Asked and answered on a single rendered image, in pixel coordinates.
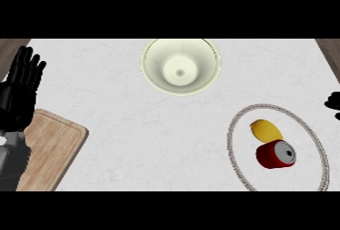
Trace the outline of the cream white bowl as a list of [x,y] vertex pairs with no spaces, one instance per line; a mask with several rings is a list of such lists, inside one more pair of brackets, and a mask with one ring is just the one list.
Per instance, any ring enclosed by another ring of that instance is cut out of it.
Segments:
[[141,70],[160,92],[175,96],[194,95],[218,79],[218,48],[209,39],[154,39],[142,51]]

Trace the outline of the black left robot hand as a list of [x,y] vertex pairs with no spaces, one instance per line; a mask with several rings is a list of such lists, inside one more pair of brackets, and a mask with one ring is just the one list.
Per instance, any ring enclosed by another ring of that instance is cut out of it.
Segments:
[[20,47],[6,81],[0,83],[0,131],[23,131],[33,122],[38,89],[46,62],[32,47]]

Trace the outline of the yellow lemon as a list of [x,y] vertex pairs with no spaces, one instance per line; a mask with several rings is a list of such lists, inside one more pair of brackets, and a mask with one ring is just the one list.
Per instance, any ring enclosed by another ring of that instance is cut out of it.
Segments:
[[270,143],[274,140],[283,140],[283,134],[277,126],[265,119],[256,120],[250,124],[253,135],[259,141]]

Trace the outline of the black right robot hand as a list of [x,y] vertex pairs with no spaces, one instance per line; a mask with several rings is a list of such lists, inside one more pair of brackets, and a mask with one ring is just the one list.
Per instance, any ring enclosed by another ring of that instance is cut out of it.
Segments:
[[333,109],[338,110],[338,113],[335,114],[335,117],[340,120],[340,92],[333,92],[329,96],[329,100],[324,103],[324,105]]

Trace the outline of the round white placemat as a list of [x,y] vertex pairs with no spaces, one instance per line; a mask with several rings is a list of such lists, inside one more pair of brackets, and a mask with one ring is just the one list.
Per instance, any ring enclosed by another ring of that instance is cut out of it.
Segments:
[[[278,128],[283,141],[296,152],[290,167],[267,169],[256,160],[256,149],[265,144],[252,131],[258,120]],[[318,136],[307,122],[283,107],[253,104],[239,111],[228,129],[228,155],[234,172],[249,191],[327,191],[330,164]]]

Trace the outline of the wooden cutting board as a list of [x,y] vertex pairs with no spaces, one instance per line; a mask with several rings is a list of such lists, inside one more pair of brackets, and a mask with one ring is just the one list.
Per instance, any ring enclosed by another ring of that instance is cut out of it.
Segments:
[[26,129],[32,157],[18,191],[54,191],[70,169],[89,135],[85,126],[38,109]]

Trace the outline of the red can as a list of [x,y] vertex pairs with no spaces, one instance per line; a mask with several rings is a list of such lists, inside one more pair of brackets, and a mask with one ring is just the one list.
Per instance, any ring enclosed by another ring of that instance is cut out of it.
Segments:
[[256,149],[256,160],[268,169],[292,167],[296,163],[296,151],[284,140],[274,140]]

